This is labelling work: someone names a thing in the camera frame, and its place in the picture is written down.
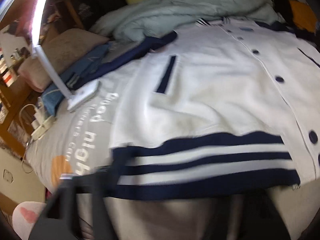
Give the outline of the white navy varsity jacket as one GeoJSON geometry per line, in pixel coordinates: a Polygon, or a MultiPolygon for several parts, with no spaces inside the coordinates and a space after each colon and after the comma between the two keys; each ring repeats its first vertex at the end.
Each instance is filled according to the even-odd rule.
{"type": "Polygon", "coordinates": [[[76,156],[109,197],[206,198],[319,178],[319,51],[252,21],[148,37],[101,81],[76,156]]]}

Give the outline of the white slipper with pink heart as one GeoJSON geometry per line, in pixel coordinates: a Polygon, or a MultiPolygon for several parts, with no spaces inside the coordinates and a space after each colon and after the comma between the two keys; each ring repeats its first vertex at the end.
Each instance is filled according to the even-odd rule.
{"type": "Polygon", "coordinates": [[[28,239],[45,203],[22,202],[16,206],[12,214],[12,227],[21,239],[28,239]]]}

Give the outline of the grey printed bed sheet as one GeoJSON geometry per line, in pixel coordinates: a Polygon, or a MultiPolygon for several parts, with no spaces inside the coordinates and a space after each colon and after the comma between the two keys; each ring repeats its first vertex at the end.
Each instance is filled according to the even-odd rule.
{"type": "MultiPolygon", "coordinates": [[[[65,102],[61,103],[56,122],[28,148],[27,159],[52,196],[63,180],[95,173],[113,163],[110,152],[90,153],[85,161],[76,156],[77,150],[82,147],[82,129],[88,126],[92,102],[97,99],[99,91],[74,112],[67,110],[65,102]]],[[[201,239],[215,198],[269,188],[191,199],[132,200],[105,197],[104,202],[117,239],[201,239]]],[[[85,220],[92,226],[91,195],[77,195],[77,204],[80,221],[85,220]]]]}

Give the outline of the white power strip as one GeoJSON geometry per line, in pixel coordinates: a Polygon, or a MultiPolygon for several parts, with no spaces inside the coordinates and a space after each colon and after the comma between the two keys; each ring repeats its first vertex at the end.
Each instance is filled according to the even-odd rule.
{"type": "Polygon", "coordinates": [[[34,118],[35,120],[31,123],[34,131],[31,134],[33,140],[38,140],[44,135],[56,121],[56,118],[52,115],[46,114],[44,107],[38,108],[34,106],[34,118]]]}

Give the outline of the white LED desk lamp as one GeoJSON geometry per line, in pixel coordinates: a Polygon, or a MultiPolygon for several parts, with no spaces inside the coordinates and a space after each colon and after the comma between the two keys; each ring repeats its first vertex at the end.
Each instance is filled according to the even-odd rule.
{"type": "Polygon", "coordinates": [[[100,85],[99,80],[94,80],[84,85],[82,88],[72,92],[69,88],[64,84],[63,80],[55,71],[53,65],[49,61],[47,55],[45,54],[42,46],[39,44],[40,40],[40,32],[41,32],[41,23],[44,13],[44,7],[46,5],[47,0],[36,0],[35,6],[33,10],[33,18],[31,21],[31,44],[33,50],[33,56],[39,59],[42,64],[44,70],[49,75],[53,83],[56,85],[58,90],[63,94],[63,96],[67,99],[68,111],[73,111],[78,108],[81,104],[93,98],[93,96],[97,93],[100,85]]]}

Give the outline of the blue folded garment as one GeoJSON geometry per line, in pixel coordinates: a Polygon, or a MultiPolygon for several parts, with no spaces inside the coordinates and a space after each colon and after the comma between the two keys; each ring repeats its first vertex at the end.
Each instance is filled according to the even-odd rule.
{"type": "MultiPolygon", "coordinates": [[[[109,43],[98,45],[73,63],[61,75],[62,81],[70,90],[76,90],[75,85],[89,74],[95,73],[103,58],[109,51],[109,43]]],[[[54,83],[51,83],[42,93],[41,99],[49,115],[56,116],[57,109],[65,96],[58,90],[54,83]]]]}

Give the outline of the beige patterned pillow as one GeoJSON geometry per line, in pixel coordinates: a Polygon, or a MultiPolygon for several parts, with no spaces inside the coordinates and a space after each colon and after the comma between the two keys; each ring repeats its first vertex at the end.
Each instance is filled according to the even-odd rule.
{"type": "MultiPolygon", "coordinates": [[[[109,41],[82,29],[68,29],[42,46],[57,74],[62,74],[98,45],[109,41]]],[[[19,67],[18,75],[35,91],[43,92],[52,80],[38,58],[28,57],[19,67]]]]}

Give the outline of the black garment pile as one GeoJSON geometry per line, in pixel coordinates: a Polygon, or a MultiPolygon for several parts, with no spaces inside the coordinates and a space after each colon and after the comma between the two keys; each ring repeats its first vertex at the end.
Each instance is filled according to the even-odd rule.
{"type": "Polygon", "coordinates": [[[275,12],[281,14],[287,25],[292,29],[297,29],[293,20],[294,16],[289,0],[273,0],[273,4],[275,12]]]}

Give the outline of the pale green quilt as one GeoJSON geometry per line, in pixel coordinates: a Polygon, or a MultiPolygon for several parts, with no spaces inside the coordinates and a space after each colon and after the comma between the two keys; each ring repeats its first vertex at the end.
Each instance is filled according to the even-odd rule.
{"type": "Polygon", "coordinates": [[[214,21],[223,17],[267,24],[280,20],[271,0],[144,0],[107,13],[90,31],[126,44],[147,36],[161,37],[201,18],[214,21]]]}

